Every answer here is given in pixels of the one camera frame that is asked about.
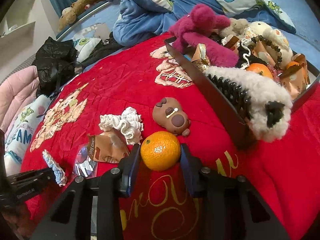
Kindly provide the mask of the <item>blue crochet scrunchie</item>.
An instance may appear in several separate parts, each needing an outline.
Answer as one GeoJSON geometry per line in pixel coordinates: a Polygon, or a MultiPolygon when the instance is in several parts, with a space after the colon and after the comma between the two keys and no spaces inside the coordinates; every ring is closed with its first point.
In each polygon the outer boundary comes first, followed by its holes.
{"type": "Polygon", "coordinates": [[[60,187],[65,186],[67,183],[67,177],[64,170],[60,165],[54,160],[51,154],[47,150],[43,150],[42,156],[49,168],[52,169],[55,176],[55,181],[60,187]]]}

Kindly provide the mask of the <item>orange mandarin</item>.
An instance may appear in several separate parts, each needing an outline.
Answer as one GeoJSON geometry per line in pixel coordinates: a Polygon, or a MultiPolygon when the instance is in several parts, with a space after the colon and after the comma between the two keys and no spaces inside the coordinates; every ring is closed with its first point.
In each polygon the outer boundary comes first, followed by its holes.
{"type": "Polygon", "coordinates": [[[172,133],[158,131],[143,141],[140,155],[150,170],[164,171],[179,161],[181,156],[180,142],[172,133]]]}
{"type": "Polygon", "coordinates": [[[273,79],[273,75],[272,75],[271,71],[264,64],[252,63],[246,68],[246,70],[252,71],[252,72],[255,72],[256,74],[259,74],[261,76],[273,79]]]}

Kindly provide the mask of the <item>white crochet scrunchie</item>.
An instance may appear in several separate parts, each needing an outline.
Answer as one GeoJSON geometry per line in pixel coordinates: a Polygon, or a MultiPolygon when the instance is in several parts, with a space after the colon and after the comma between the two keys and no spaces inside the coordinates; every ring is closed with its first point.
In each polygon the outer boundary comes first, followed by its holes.
{"type": "Polygon", "coordinates": [[[127,145],[134,145],[140,144],[144,125],[141,115],[133,107],[127,107],[121,115],[101,115],[99,128],[104,132],[115,129],[124,136],[127,145]]]}

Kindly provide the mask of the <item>brown capybara squishy toy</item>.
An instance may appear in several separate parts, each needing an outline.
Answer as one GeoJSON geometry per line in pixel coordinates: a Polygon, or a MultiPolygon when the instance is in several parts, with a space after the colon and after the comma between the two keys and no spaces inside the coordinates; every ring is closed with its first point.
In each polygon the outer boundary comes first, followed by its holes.
{"type": "Polygon", "coordinates": [[[165,97],[156,103],[152,111],[153,120],[174,135],[187,137],[190,120],[175,98],[165,97]]]}

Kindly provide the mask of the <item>pink quilted jacket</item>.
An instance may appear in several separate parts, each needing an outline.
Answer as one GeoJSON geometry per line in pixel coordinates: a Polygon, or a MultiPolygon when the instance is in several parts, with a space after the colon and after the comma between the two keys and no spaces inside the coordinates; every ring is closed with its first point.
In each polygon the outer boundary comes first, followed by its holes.
{"type": "Polygon", "coordinates": [[[22,108],[36,98],[39,77],[36,66],[9,76],[1,84],[1,130],[7,133],[22,108]]]}

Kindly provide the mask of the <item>white fuzzy hair claw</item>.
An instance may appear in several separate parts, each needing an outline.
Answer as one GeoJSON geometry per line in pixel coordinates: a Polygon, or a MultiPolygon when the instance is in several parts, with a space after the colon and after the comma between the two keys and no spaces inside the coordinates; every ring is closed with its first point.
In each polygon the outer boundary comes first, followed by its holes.
{"type": "Polygon", "coordinates": [[[273,79],[239,68],[210,66],[206,77],[244,118],[254,137],[273,142],[287,132],[292,101],[273,79]]]}

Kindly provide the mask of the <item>dark rectangular tray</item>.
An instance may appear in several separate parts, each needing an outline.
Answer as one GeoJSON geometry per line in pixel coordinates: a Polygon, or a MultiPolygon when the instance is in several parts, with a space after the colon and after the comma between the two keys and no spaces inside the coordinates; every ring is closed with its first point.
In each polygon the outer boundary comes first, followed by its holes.
{"type": "Polygon", "coordinates": [[[172,45],[175,37],[164,41],[169,54],[189,75],[210,104],[237,148],[255,140],[272,142],[288,130],[291,113],[299,109],[319,85],[319,70],[308,64],[315,80],[295,100],[271,78],[239,68],[210,66],[200,71],[172,45]]]}

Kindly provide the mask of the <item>black puffer jacket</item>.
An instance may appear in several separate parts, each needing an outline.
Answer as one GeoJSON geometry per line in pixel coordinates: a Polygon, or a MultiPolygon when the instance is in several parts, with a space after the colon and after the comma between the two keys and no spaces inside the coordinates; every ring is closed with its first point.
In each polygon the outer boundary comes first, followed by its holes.
{"type": "Polygon", "coordinates": [[[73,78],[76,54],[72,40],[60,42],[51,37],[47,38],[33,61],[39,78],[36,96],[50,96],[73,78]]]}

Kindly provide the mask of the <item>red teddy bear blanket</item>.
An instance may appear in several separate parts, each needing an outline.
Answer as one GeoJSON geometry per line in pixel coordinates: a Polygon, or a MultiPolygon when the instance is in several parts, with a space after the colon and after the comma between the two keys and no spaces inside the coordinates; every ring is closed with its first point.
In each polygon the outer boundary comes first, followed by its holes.
{"type": "MultiPolygon", "coordinates": [[[[133,107],[142,117],[146,138],[161,130],[152,118],[154,105],[172,97],[191,121],[190,134],[179,141],[219,174],[248,178],[291,239],[302,238],[319,213],[319,91],[291,115],[282,139],[257,141],[245,151],[238,150],[196,86],[155,83],[162,60],[150,53],[167,38],[157,36],[109,56],[69,83],[60,100],[75,94],[77,102],[86,102],[84,110],[39,148],[27,150],[21,170],[44,168],[42,152],[47,150],[71,176],[80,147],[89,135],[101,132],[101,115],[119,115],[133,107]]],[[[120,201],[120,213],[125,239],[197,239],[202,222],[201,201],[187,192],[179,165],[163,172],[141,165],[131,197],[120,201]]]]}

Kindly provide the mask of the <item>orange mandarin in tray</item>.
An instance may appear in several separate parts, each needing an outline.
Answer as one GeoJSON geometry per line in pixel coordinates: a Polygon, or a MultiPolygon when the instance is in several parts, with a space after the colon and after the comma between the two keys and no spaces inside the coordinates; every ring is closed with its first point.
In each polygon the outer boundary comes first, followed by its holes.
{"type": "Polygon", "coordinates": [[[272,75],[271,71],[264,64],[252,63],[246,68],[246,70],[252,71],[252,72],[255,72],[256,74],[259,74],[261,76],[273,79],[273,75],[272,75]]]}

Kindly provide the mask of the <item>white plush bunny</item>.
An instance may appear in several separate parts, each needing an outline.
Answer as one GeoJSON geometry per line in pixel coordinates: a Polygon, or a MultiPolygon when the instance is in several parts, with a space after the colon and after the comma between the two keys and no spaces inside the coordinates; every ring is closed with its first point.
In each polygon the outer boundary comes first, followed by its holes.
{"type": "Polygon", "coordinates": [[[266,40],[266,43],[263,43],[264,48],[275,63],[278,62],[279,58],[281,59],[278,66],[284,70],[293,57],[293,51],[284,34],[279,29],[273,29],[265,22],[252,22],[249,27],[253,33],[262,36],[266,40]]]}

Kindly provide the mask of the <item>magenta plush bear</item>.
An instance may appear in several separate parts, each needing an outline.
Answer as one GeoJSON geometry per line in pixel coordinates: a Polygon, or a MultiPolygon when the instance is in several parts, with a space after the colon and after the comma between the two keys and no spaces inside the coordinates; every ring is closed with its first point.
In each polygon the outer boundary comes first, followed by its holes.
{"type": "Polygon", "coordinates": [[[169,33],[176,37],[172,47],[184,53],[188,46],[198,44],[206,46],[210,63],[218,67],[235,67],[239,57],[230,49],[211,40],[214,30],[224,29],[231,25],[231,20],[224,15],[217,15],[211,7],[197,4],[189,15],[180,18],[169,28],[169,33]]]}

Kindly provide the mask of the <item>brown teddy bear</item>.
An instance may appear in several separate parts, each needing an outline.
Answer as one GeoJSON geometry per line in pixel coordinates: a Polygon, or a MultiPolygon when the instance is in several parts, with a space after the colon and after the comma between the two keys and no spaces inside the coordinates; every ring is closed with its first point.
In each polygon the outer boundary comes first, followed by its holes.
{"type": "Polygon", "coordinates": [[[92,5],[95,2],[100,1],[102,0],[77,0],[70,7],[63,9],[59,19],[58,31],[62,31],[67,25],[73,24],[77,17],[85,12],[88,5],[92,5]]]}

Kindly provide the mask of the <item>blue monster print comforter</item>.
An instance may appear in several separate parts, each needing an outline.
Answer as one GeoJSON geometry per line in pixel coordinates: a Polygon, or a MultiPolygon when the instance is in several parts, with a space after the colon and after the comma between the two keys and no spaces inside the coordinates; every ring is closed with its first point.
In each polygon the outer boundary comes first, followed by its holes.
{"type": "Polygon", "coordinates": [[[272,0],[120,0],[119,17],[113,27],[114,39],[130,47],[161,35],[197,4],[211,7],[218,15],[261,21],[296,33],[287,13],[272,0]]]}

